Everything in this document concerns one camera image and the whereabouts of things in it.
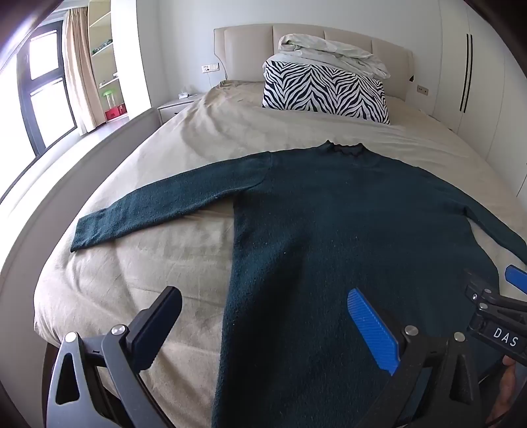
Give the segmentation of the person's right hand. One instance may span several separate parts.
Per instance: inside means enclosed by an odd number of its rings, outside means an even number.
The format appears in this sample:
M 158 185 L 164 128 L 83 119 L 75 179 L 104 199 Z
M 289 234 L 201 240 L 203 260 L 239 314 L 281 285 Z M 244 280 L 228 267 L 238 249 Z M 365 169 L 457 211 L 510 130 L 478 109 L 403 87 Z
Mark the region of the person's right hand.
M 511 357 L 504 356 L 502 363 L 506 367 L 506 370 L 504 371 L 504 374 L 499 382 L 498 396 L 486 421 L 488 427 L 494 427 L 495 425 L 492 424 L 492 422 L 503 416 L 513 404 L 513 396 L 516 385 L 516 362 L 511 359 Z

